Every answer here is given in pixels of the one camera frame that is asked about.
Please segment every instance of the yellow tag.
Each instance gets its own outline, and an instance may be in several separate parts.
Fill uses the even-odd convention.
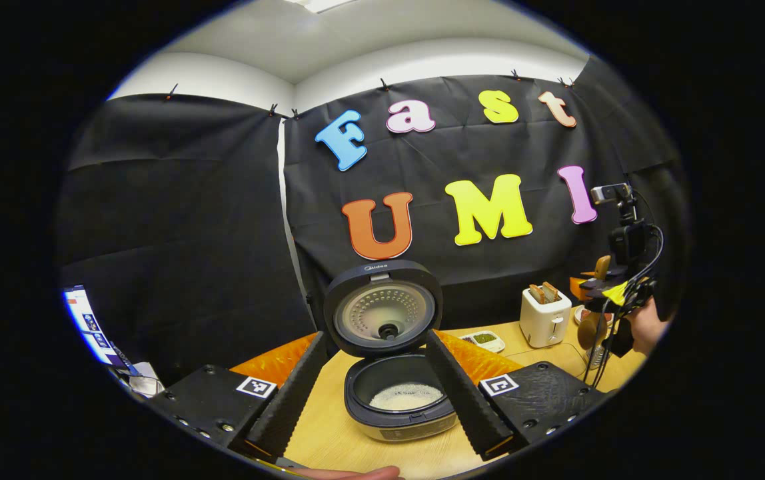
[[[623,282],[620,285],[609,289],[609,291],[603,292],[602,294],[613,301],[613,303],[622,307],[622,304],[626,303],[626,285],[628,285],[628,282]]]

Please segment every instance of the black fabric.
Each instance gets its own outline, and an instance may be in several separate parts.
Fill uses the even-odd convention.
[[[529,283],[548,281],[569,295],[569,277],[592,271],[596,259],[608,254],[608,232],[619,225],[617,208],[599,206],[596,221],[575,225],[568,187],[557,174],[560,167],[583,167],[587,188],[630,181],[633,174],[650,191],[653,209],[683,209],[681,195],[663,197],[645,186],[649,176],[660,175],[668,182],[662,191],[678,188],[670,173],[678,154],[657,125],[648,127],[651,116],[636,118],[645,106],[606,68],[589,61],[572,87],[489,75],[422,79],[391,85],[390,91],[349,95],[301,113],[299,121],[287,121],[288,220],[313,297],[319,299],[341,271],[367,263],[350,244],[348,221],[341,213],[349,201],[376,201],[374,234],[385,242],[394,236],[394,225],[383,197],[412,193],[412,245],[400,258],[425,265],[440,280],[442,328],[518,319],[520,293]],[[510,95],[519,119],[492,124],[478,101],[485,90]],[[575,128],[563,127],[537,99],[545,91],[565,101],[565,111],[577,120]],[[386,128],[388,106],[407,99],[428,104],[436,122],[432,131],[395,134]],[[361,114],[356,124],[365,139],[357,145],[368,153],[341,172],[336,156],[324,143],[315,143],[315,135],[348,109]],[[471,180],[489,198],[496,177],[505,173],[522,179],[522,203],[534,231],[513,238],[498,234],[492,240],[477,227],[483,234],[480,243],[456,245],[455,204],[444,186]],[[687,240],[675,230],[681,228],[670,225],[665,232],[677,240],[670,248]],[[312,307],[321,319],[319,305],[313,301]]]
[[[215,98],[132,95],[83,132],[57,210],[66,285],[166,385],[314,331],[289,259],[279,118]]]

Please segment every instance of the foam letter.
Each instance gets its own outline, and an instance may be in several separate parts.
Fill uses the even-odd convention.
[[[596,209],[590,205],[587,188],[584,187],[584,169],[577,166],[563,167],[557,170],[561,179],[566,180],[569,197],[572,197],[572,223],[582,224],[596,219]]]
[[[315,136],[315,142],[326,143],[327,147],[332,150],[332,153],[338,159],[338,170],[342,172],[352,167],[353,164],[361,160],[368,153],[367,147],[364,145],[355,146],[350,141],[359,140],[361,142],[365,139],[365,133],[361,128],[357,127],[355,123],[348,123],[358,121],[360,118],[362,118],[362,115],[359,115],[359,112],[348,110]]]
[[[519,119],[519,111],[510,105],[510,95],[501,90],[481,91],[477,100],[486,107],[483,115],[493,123],[511,123]]]
[[[563,101],[562,98],[557,98],[553,93],[547,91],[540,95],[538,100],[548,105],[548,109],[551,110],[551,115],[554,115],[554,118],[560,122],[560,125],[569,128],[575,127],[577,124],[575,118],[566,115],[566,111],[563,110],[563,107],[566,106],[566,101]]]
[[[347,216],[353,250],[367,259],[395,258],[406,252],[406,249],[412,245],[410,201],[412,201],[412,194],[407,192],[393,193],[383,198],[382,203],[391,207],[391,216],[394,221],[394,238],[386,243],[377,242],[377,238],[374,237],[371,211],[377,204],[373,200],[351,201],[344,205],[341,212]]]
[[[495,238],[501,215],[504,215],[504,228],[501,229],[501,235],[504,237],[520,237],[534,231],[522,206],[520,183],[522,179],[518,175],[498,176],[495,185],[492,186],[492,200],[486,200],[470,180],[449,183],[444,188],[444,193],[453,197],[459,220],[459,234],[453,241],[458,245],[480,242],[480,232],[474,230],[476,220],[487,237]]]
[[[430,109],[427,103],[420,100],[398,101],[391,107],[388,107],[389,113],[395,113],[385,122],[388,130],[394,133],[406,133],[407,131],[430,131],[435,127],[435,122],[430,118]]]

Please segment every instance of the ceiling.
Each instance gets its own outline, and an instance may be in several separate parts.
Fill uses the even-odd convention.
[[[216,55],[295,85],[359,55],[449,37],[513,40],[587,57],[550,27],[495,0],[354,0],[321,13],[286,0],[252,0],[161,52]]]

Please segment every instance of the white wall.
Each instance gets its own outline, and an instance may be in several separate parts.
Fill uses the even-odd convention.
[[[329,67],[297,84],[299,112],[386,84],[452,75],[510,75],[557,81],[578,78],[586,61],[528,43],[441,39],[381,49]]]
[[[237,61],[197,53],[158,53],[134,70],[108,98],[140,93],[202,95],[292,115],[294,85]]]

